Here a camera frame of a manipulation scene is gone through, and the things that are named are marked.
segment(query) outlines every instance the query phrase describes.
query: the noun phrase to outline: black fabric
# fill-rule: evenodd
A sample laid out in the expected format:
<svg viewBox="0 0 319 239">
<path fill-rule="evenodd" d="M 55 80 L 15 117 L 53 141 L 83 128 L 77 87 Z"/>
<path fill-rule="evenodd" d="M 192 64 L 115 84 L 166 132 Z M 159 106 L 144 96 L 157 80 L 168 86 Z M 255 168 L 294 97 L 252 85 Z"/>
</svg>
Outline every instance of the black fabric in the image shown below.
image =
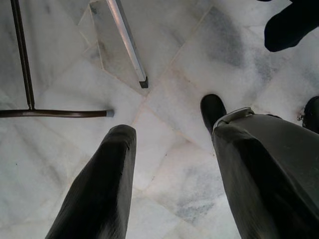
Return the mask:
<svg viewBox="0 0 319 239">
<path fill-rule="evenodd" d="M 250 124 L 252 120 L 255 121 L 256 130 L 257 127 L 263 129 L 261 134 L 268 132 L 271 135 L 269 132 L 273 127 L 261 122 L 261 118 L 285 123 L 271 116 L 247 117 L 241 119 L 241 125 L 235 122 L 217 127 L 212 136 L 224 188 L 239 233 L 243 239 L 319 238 L 319 209 L 313 201 L 314 197 L 309 196 L 309 189 L 305 190 L 304 184 L 300 183 L 300 175 L 295 177 L 294 171 L 287 167 L 289 155 L 281 154 L 286 156 L 286 162 L 280 162 L 283 158 L 278 153 L 281 145 L 277 142 L 281 139 L 273 137 L 265 147 L 258 137 L 245 129 L 249 123 L 245 124 L 244 121 L 250 119 Z M 298 136 L 301 142 L 304 135 Z M 271 144 L 278 150 L 276 157 L 269 150 Z M 302 151 L 303 148 L 290 150 Z M 313 160 L 314 165 L 318 164 L 316 157 L 310 160 Z"/>
<path fill-rule="evenodd" d="M 46 238 L 124 239 L 135 154 L 135 130 L 112 128 L 74 180 Z"/>
<path fill-rule="evenodd" d="M 308 101 L 304 111 L 303 127 L 319 134 L 319 97 Z"/>
<path fill-rule="evenodd" d="M 265 46 L 272 52 L 294 47 L 318 26 L 319 1 L 295 0 L 268 21 L 265 28 Z"/>
</svg>

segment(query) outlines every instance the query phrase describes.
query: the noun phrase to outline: metal chair leg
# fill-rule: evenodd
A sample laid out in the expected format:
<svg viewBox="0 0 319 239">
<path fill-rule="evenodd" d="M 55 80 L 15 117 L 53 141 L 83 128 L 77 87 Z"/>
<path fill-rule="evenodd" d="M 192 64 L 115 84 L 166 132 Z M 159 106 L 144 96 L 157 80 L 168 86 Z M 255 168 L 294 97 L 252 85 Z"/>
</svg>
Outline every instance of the metal chair leg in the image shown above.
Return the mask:
<svg viewBox="0 0 319 239">
<path fill-rule="evenodd" d="M 115 24 L 120 32 L 126 50 L 130 56 L 132 64 L 134 66 L 135 72 L 139 78 L 139 82 L 142 88 L 148 88 L 149 82 L 148 77 L 141 64 L 141 59 L 138 55 L 137 48 L 133 39 L 133 35 L 130 30 L 130 26 L 127 22 L 121 0 L 106 0 L 112 16 L 114 18 Z"/>
</svg>

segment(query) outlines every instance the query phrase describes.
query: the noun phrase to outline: shoe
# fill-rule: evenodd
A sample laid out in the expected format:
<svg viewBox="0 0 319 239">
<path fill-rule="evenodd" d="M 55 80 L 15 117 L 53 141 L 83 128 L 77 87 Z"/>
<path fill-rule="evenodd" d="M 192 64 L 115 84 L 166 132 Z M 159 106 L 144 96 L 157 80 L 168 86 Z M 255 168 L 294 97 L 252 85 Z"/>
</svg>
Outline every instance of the shoe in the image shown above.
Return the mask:
<svg viewBox="0 0 319 239">
<path fill-rule="evenodd" d="M 311 98 L 306 104 L 303 127 L 319 133 L 319 96 Z"/>
<path fill-rule="evenodd" d="M 200 102 L 200 110 L 209 133 L 212 134 L 216 121 L 226 114 L 226 109 L 217 95 L 207 95 Z"/>
</svg>

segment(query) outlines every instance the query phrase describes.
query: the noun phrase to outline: dark clothing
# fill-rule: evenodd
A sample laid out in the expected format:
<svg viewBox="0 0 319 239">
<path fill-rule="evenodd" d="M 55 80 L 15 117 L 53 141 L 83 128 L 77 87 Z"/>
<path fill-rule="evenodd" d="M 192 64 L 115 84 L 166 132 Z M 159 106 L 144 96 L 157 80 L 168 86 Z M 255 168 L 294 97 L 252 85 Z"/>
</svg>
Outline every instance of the dark clothing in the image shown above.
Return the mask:
<svg viewBox="0 0 319 239">
<path fill-rule="evenodd" d="M 319 135 L 252 115 L 212 136 L 224 188 L 243 239 L 319 238 Z"/>
<path fill-rule="evenodd" d="M 112 128 L 74 180 L 46 238 L 124 239 L 135 154 L 135 130 Z"/>
<path fill-rule="evenodd" d="M 265 28 L 265 46 L 272 52 L 294 47 L 318 26 L 319 1 L 294 0 L 290 6 L 268 21 Z"/>
</svg>

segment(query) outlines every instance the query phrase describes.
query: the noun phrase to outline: person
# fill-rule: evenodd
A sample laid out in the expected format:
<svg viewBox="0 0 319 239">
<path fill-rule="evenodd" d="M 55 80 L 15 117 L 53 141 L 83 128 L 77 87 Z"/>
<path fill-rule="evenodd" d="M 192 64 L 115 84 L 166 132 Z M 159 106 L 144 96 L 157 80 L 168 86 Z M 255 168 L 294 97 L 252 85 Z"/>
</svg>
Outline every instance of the person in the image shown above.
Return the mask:
<svg viewBox="0 0 319 239">
<path fill-rule="evenodd" d="M 110 129 L 73 181 L 46 239 L 125 239 L 129 221 L 136 131 Z"/>
<path fill-rule="evenodd" d="M 318 239 L 319 97 L 304 127 L 250 108 L 226 114 L 213 94 L 200 107 L 241 237 Z"/>
<path fill-rule="evenodd" d="M 273 16 L 265 27 L 265 47 L 271 52 L 296 46 L 309 32 L 319 26 L 318 0 L 291 2 L 291 5 Z"/>
</svg>

